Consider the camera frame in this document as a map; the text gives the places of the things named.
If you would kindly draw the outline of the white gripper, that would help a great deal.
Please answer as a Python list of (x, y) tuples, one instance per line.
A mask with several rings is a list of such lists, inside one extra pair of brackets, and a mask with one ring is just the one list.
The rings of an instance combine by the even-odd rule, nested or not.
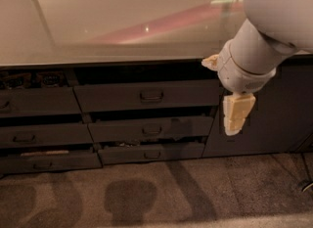
[(252, 93), (261, 90), (276, 74), (276, 70), (273, 68), (265, 74), (245, 71), (235, 63), (230, 47), (231, 40), (226, 42), (219, 55), (204, 58), (201, 64), (205, 68), (217, 69), (222, 85), (233, 93), (223, 99), (223, 122), (225, 133), (234, 136), (243, 129), (255, 104), (256, 99)]

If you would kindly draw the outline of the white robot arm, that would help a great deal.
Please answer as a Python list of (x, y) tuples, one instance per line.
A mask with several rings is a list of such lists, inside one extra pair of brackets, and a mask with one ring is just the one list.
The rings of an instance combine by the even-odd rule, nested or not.
[(238, 134), (254, 94), (299, 51), (313, 51), (313, 0), (243, 0), (246, 20), (217, 55), (201, 61), (232, 94), (223, 99), (224, 130)]

